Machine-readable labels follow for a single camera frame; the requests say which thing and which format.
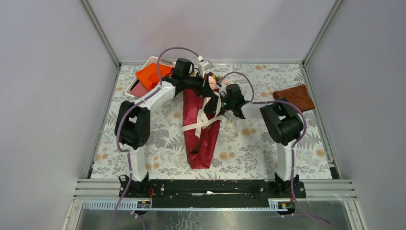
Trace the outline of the pink fake flower bunch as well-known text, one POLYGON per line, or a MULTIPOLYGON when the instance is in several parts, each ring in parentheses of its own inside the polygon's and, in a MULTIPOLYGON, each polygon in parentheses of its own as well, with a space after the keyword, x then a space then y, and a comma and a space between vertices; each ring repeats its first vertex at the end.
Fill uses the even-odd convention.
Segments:
POLYGON ((230 85, 231 82, 228 80, 222 80, 221 76, 217 76, 211 72, 204 75, 203 88, 210 88, 214 92, 225 92, 226 87, 230 85))

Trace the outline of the cream printed ribbon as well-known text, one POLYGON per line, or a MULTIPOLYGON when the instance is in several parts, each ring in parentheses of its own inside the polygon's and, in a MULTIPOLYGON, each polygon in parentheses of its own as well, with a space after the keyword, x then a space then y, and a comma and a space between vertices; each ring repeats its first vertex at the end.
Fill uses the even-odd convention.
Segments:
POLYGON ((210 125, 213 125, 215 122, 220 121, 229 129, 232 131, 232 133, 227 133, 226 130, 223 128, 220 128, 220 134, 225 136, 226 138, 236 141, 238 138, 238 130, 237 127, 229 121, 224 115, 220 115, 220 103, 221 100, 218 99, 218 102, 214 103, 214 116, 213 118, 208 118, 206 113, 203 111, 204 107, 208 105, 209 102, 214 102, 213 98, 210 97, 204 97, 203 98, 203 104, 202 106, 198 107, 197 115, 196 115, 196 122, 189 124, 189 125, 184 125, 181 128, 181 132, 184 133, 189 130, 194 130, 194 135, 198 138, 201 137, 202 130, 204 128, 208 128, 210 125))

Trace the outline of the dark red wrapping paper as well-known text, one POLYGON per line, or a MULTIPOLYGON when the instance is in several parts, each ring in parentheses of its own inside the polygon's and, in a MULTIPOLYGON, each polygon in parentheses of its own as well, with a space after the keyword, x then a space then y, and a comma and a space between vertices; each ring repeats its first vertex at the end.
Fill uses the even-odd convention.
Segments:
MULTIPOLYGON (((203 107, 204 98, 195 94, 194 90, 183 91, 183 119, 182 125, 199 123, 198 112, 203 107)), ((191 169, 210 168, 216 142, 220 130, 220 121, 217 120, 206 128, 201 128, 200 135, 196 129, 183 130, 186 146, 187 162, 191 169)))

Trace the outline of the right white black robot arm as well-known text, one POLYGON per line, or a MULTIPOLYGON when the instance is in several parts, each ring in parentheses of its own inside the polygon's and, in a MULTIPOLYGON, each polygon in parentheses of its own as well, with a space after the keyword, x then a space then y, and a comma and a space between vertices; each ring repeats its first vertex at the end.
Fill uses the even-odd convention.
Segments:
POLYGON ((240 119, 262 119, 270 138, 277 144, 278 168, 275 173, 275 193, 287 197, 293 192, 299 177, 295 172, 294 148, 306 131, 298 108, 286 99, 272 102, 252 102, 242 95, 237 84, 226 86, 226 91, 207 98, 203 103, 205 115, 231 111, 240 119))

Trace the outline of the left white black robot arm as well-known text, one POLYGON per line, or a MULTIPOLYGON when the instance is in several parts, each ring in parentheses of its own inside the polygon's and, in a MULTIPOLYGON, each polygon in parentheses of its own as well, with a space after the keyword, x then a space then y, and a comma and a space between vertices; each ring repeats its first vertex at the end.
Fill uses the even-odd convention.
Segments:
POLYGON ((148 175, 144 145, 150 136, 151 113, 185 89, 198 96, 214 97, 207 75, 212 67, 211 61, 203 58, 199 58, 197 65, 185 58, 179 58, 171 66, 152 63, 142 69, 149 74, 145 87, 150 91, 135 102, 121 103, 114 133, 119 151, 128 153, 130 191, 135 196, 142 197, 148 192, 149 185, 144 181, 148 175))

